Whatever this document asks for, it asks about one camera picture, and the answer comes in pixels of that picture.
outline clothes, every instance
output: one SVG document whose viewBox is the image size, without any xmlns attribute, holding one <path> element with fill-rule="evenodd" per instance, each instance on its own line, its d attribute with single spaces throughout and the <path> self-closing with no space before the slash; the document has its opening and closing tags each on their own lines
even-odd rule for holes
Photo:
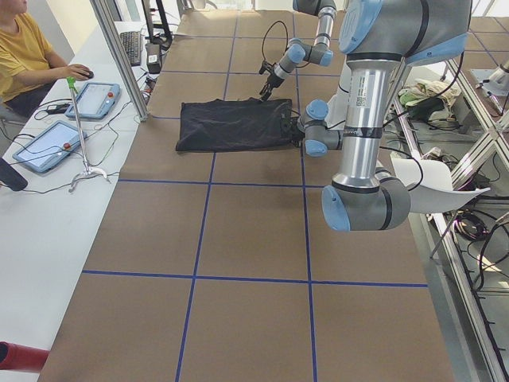
<svg viewBox="0 0 509 382">
<path fill-rule="evenodd" d="M 17 97 L 6 101 L 6 105 L 17 114 L 30 118 L 54 84 L 55 83 L 52 82 L 51 84 L 42 85 L 39 88 L 21 93 Z"/>
<path fill-rule="evenodd" d="M 292 123 L 292 100 L 259 99 L 182 103 L 177 151 L 241 151 L 265 149 L 304 138 Z"/>
<path fill-rule="evenodd" d="M 45 55 L 53 51 L 29 14 L 19 14 L 15 20 L 19 28 L 17 34 L 0 30 L 0 98 L 3 102 L 41 86 L 26 86 L 13 77 L 25 70 L 50 69 Z"/>
<path fill-rule="evenodd" d="M 421 116 L 419 119 L 422 119 L 422 112 L 425 112 L 427 115 L 426 121 L 447 119 L 453 115 L 451 107 L 461 94 L 459 88 L 452 86 L 447 92 L 440 95 L 440 99 L 434 99 L 433 97 L 444 91 L 449 84 L 441 81 L 419 79 L 415 81 L 415 85 L 403 88 L 399 92 L 399 102 L 401 105 L 408 109 L 414 108 L 414 112 L 418 112 Z"/>
</svg>

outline grid floor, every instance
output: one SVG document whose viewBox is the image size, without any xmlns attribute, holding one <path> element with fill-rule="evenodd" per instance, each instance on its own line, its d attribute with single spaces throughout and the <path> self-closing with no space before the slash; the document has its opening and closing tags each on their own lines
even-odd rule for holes
<svg viewBox="0 0 509 382">
<path fill-rule="evenodd" d="M 408 223 L 344 234 L 323 220 L 341 153 L 174 150 L 182 102 L 258 94 L 278 19 L 314 38 L 316 18 L 288 12 L 184 17 L 41 382 L 453 380 Z M 285 43 L 273 32 L 269 60 Z M 495 59 L 472 49 L 467 66 L 478 53 Z M 298 69 L 274 98 L 328 99 L 342 62 Z"/>
</svg>

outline blue joint cap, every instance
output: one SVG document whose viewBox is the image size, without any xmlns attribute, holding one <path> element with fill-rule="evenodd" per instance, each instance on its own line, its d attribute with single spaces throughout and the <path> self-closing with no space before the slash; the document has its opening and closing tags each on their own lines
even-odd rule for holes
<svg viewBox="0 0 509 382">
<path fill-rule="evenodd" d="M 334 52 L 332 50 L 328 50 L 327 52 L 325 52 L 325 54 L 320 60 L 320 66 L 329 66 L 332 62 L 333 57 Z"/>
<path fill-rule="evenodd" d="M 336 189 L 327 185 L 321 191 L 321 209 L 328 226 L 335 231 L 351 231 L 350 219 Z"/>
<path fill-rule="evenodd" d="M 291 45 L 286 53 L 294 64 L 300 64 L 305 57 L 305 50 L 299 44 Z"/>
<path fill-rule="evenodd" d="M 325 101 L 314 99 L 305 107 L 305 111 L 311 119 L 323 121 L 328 114 L 328 106 Z"/>
<path fill-rule="evenodd" d="M 468 34 L 464 33 L 450 40 L 444 41 L 430 49 L 423 50 L 406 58 L 406 63 L 412 66 L 429 65 L 459 56 L 464 51 Z"/>
<path fill-rule="evenodd" d="M 323 157 L 328 152 L 328 148 L 323 142 L 306 139 L 304 144 L 305 153 L 310 157 Z"/>
<path fill-rule="evenodd" d="M 340 50 L 352 53 L 373 28 L 384 0 L 350 0 L 341 24 Z"/>
</svg>

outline robotic arm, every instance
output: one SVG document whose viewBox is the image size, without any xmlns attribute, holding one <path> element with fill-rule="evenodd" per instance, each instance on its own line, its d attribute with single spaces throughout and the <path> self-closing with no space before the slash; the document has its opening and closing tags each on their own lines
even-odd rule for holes
<svg viewBox="0 0 509 382">
<path fill-rule="evenodd" d="M 269 99 L 274 88 L 279 88 L 288 75 L 302 62 L 329 66 L 333 53 L 328 48 L 331 41 L 332 27 L 336 18 L 334 0 L 293 0 L 293 9 L 305 14 L 318 16 L 317 36 L 314 45 L 308 45 L 293 38 L 288 42 L 283 58 L 277 64 L 262 62 L 259 74 L 269 73 L 265 86 L 260 91 L 260 100 Z"/>
<path fill-rule="evenodd" d="M 323 4 L 320 0 L 296 3 L 304 11 L 315 9 L 315 14 Z M 390 74 L 402 60 L 417 66 L 461 54 L 471 8 L 469 0 L 348 2 L 340 33 L 340 50 L 347 55 L 351 71 L 342 136 L 327 128 L 328 105 L 319 99 L 308 105 L 299 123 L 307 154 L 321 156 L 342 146 L 339 171 L 322 191 L 322 209 L 331 228 L 384 230 L 407 218 L 408 190 L 377 160 Z"/>
</svg>

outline label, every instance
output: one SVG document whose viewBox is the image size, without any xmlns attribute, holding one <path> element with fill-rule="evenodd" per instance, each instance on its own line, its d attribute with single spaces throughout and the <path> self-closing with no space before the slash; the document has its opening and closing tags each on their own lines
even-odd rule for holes
<svg viewBox="0 0 509 382">
<path fill-rule="evenodd" d="M 356 78 L 352 77 L 352 87 L 348 106 L 361 107 L 365 109 L 369 109 L 371 107 L 371 100 L 369 98 L 370 76 L 373 75 L 359 76 Z"/>
</svg>

